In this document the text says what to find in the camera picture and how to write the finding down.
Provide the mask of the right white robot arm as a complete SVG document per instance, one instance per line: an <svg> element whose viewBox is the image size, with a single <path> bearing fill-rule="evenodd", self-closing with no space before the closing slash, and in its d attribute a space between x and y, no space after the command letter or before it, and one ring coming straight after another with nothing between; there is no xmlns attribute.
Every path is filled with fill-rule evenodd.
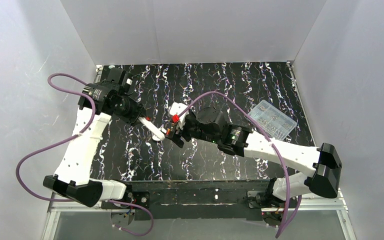
<svg viewBox="0 0 384 240"><path fill-rule="evenodd" d="M195 114L187 105L173 103L169 109L172 126L166 137L178 147L191 139L214 143L231 156L261 158L298 171L293 175L272 180L265 197L280 200L313 193L334 199L338 196L342 162L335 147L302 146L266 138L249 127L228 123L225 116L213 107Z"/></svg>

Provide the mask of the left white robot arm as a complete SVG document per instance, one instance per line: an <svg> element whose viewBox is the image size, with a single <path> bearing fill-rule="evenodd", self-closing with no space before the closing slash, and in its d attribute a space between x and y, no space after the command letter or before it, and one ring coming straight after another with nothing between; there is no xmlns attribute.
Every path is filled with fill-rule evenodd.
<svg viewBox="0 0 384 240"><path fill-rule="evenodd" d="M93 179L90 169L102 133L113 116L131 126L138 125L140 118L145 117L143 104L131 98L133 84L130 72L112 68L107 78L84 86L78 101L73 139L54 174L44 178L44 187L87 207L124 198L128 188L124 183Z"/></svg>

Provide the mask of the white remote control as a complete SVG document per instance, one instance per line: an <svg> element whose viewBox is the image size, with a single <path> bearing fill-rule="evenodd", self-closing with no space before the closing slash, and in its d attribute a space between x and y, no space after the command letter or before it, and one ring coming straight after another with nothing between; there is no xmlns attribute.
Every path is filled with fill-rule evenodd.
<svg viewBox="0 0 384 240"><path fill-rule="evenodd" d="M151 139L155 142L161 142L165 139L166 133L162 128L156 127L151 121L145 117L139 117L138 120L151 132Z"/></svg>

